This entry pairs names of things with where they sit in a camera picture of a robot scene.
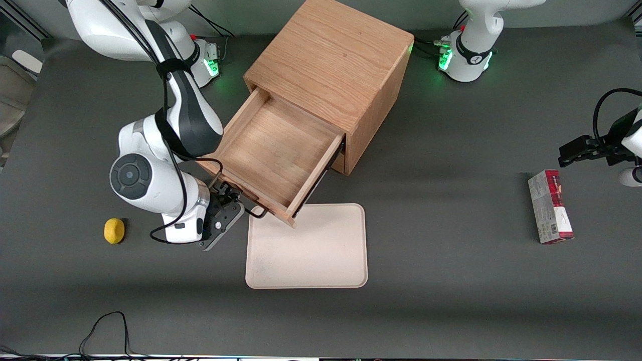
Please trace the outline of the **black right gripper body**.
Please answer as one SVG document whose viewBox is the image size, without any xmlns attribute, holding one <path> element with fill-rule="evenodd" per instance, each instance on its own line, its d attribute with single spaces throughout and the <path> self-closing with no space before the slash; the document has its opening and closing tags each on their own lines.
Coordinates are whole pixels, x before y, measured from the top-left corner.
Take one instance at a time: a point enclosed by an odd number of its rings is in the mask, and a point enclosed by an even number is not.
<svg viewBox="0 0 642 361">
<path fill-rule="evenodd" d="M 203 235 L 199 242 L 202 251 L 211 250 L 241 218 L 245 207 L 235 200 L 220 198 L 220 194 L 210 194 L 206 217 L 203 223 Z"/>
</svg>

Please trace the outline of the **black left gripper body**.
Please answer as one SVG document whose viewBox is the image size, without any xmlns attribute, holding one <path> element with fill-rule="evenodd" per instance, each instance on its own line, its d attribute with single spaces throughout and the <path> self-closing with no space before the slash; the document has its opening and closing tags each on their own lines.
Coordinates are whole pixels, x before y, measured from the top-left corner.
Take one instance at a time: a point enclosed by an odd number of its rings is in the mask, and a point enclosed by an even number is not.
<svg viewBox="0 0 642 361">
<path fill-rule="evenodd" d="M 596 110 L 592 115 L 592 132 L 596 141 L 594 152 L 599 152 L 601 158 L 607 160 L 608 166 L 614 166 L 621 162 L 633 162 L 636 166 L 640 166 L 640 156 L 635 155 L 632 150 L 628 150 L 623 145 L 624 138 L 632 132 L 635 122 L 639 120 L 637 118 L 639 111 L 631 110 L 624 116 L 619 117 L 612 124 L 607 135 L 604 136 L 599 134 L 598 113 L 599 111 Z"/>
</svg>

